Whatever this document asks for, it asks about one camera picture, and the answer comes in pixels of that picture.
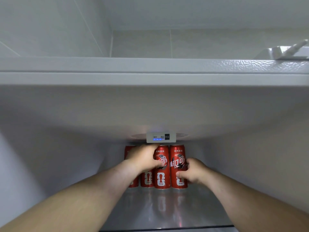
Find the temperature control panel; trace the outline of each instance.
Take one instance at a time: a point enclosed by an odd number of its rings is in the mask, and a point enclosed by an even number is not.
[[[147,143],[167,143],[176,142],[175,132],[164,132],[164,133],[147,133]]]

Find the coca-cola can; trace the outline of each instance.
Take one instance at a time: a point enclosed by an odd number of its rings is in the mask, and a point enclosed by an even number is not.
[[[165,164],[164,167],[154,169],[154,187],[162,190],[170,188],[171,181],[168,146],[158,146],[154,151],[154,159],[160,160]]]
[[[125,147],[125,159],[129,153],[129,151],[134,148],[136,146],[126,146]],[[136,179],[134,179],[131,184],[129,185],[129,188],[134,188],[134,187],[138,187],[138,176],[136,177]]]
[[[188,187],[188,180],[181,179],[176,176],[178,171],[186,171],[186,153],[184,145],[171,145],[170,146],[170,166],[171,166],[171,182],[172,187],[176,189],[184,189]]]
[[[141,187],[154,187],[153,175],[153,169],[148,172],[141,173]]]

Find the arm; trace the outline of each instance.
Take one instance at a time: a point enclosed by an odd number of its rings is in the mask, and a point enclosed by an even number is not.
[[[0,232],[98,232],[133,179],[162,166],[161,161],[153,159],[157,146],[132,149],[117,166],[49,197],[0,228]]]
[[[240,232],[309,231],[305,212],[215,172],[197,159],[187,162],[189,169],[177,176],[210,188]]]

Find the can label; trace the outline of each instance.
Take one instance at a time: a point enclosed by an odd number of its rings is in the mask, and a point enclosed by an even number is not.
[[[141,174],[141,187],[154,187],[153,169]]]
[[[154,151],[154,159],[164,163],[163,167],[154,170],[154,187],[168,189],[171,187],[168,146],[159,146]]]
[[[134,148],[136,146],[126,146],[125,147],[125,158],[127,157],[129,151]],[[134,188],[134,187],[138,187],[138,176],[131,182],[131,184],[129,185],[129,188]]]
[[[171,153],[171,182],[172,187],[183,189],[188,187],[187,179],[181,179],[176,176],[178,171],[186,171],[186,155],[183,145],[175,145],[170,147]]]

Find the hand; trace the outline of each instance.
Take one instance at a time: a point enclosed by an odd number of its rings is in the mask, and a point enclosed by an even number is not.
[[[202,183],[201,178],[205,176],[205,171],[209,168],[202,161],[195,158],[187,159],[188,170],[178,171],[176,176],[179,178],[188,179],[192,183]]]
[[[135,147],[129,151],[126,160],[131,161],[139,173],[163,167],[164,163],[162,161],[154,159],[154,151],[158,146],[159,144],[152,144]]]

